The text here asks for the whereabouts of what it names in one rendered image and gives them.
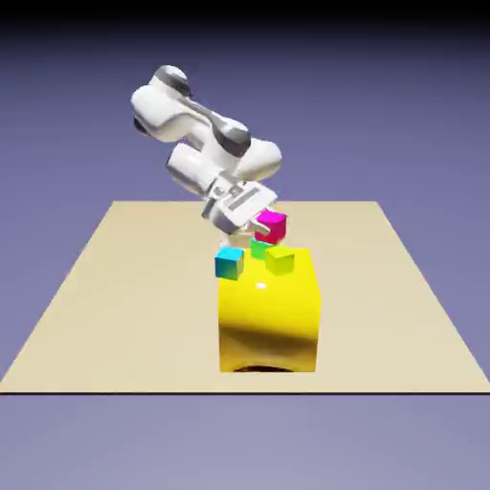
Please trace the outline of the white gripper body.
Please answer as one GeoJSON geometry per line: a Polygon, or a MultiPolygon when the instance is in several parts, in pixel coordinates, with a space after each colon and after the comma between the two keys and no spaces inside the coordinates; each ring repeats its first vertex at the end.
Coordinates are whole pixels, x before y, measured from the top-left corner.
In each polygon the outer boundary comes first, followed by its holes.
{"type": "Polygon", "coordinates": [[[206,199],[202,217],[224,234],[235,234],[248,225],[278,196],[259,182],[217,182],[206,199]]]}

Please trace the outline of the small magenta cube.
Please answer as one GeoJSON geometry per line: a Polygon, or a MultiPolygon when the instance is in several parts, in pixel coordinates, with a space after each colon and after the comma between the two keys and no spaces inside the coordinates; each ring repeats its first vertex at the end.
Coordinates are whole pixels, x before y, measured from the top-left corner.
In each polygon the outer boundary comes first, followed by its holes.
{"type": "Polygon", "coordinates": [[[264,210],[256,218],[256,221],[269,229],[268,234],[255,232],[254,238],[256,240],[277,245],[283,238],[285,238],[287,224],[286,214],[282,212],[264,210]]]}

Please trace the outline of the small green cube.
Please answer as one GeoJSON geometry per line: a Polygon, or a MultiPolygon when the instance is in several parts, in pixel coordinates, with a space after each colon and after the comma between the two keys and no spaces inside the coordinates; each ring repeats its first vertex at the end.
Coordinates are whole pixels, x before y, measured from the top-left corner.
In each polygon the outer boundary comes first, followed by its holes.
{"type": "Polygon", "coordinates": [[[266,252],[273,248],[274,244],[264,242],[252,237],[251,239],[251,257],[259,260],[264,260],[266,252]]]}

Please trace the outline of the small yellow-green cube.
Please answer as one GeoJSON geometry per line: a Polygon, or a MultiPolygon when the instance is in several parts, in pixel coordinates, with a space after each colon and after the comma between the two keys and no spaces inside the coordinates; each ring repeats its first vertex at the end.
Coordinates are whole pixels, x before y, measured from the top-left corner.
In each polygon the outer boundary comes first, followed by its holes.
{"type": "Polygon", "coordinates": [[[270,247],[265,252],[265,267],[276,276],[289,274],[294,270],[295,257],[294,249],[282,245],[270,247]]]}

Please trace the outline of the small cyan cube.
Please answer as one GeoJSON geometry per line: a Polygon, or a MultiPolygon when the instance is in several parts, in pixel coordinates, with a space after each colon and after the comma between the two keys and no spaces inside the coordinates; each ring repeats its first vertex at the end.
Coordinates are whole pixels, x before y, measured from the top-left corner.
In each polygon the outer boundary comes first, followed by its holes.
{"type": "Polygon", "coordinates": [[[244,269],[244,251],[234,247],[222,247],[214,257],[217,278],[238,280],[244,269]]]}

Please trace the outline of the large yellow box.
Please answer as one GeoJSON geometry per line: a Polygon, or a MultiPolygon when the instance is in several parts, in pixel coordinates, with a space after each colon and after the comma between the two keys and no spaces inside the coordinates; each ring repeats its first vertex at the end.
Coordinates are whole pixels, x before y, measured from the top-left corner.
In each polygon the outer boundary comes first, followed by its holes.
{"type": "Polygon", "coordinates": [[[223,372],[313,372],[322,297],[310,251],[293,248],[294,268],[276,275],[244,254],[237,280],[218,281],[219,366],[223,372]]]}

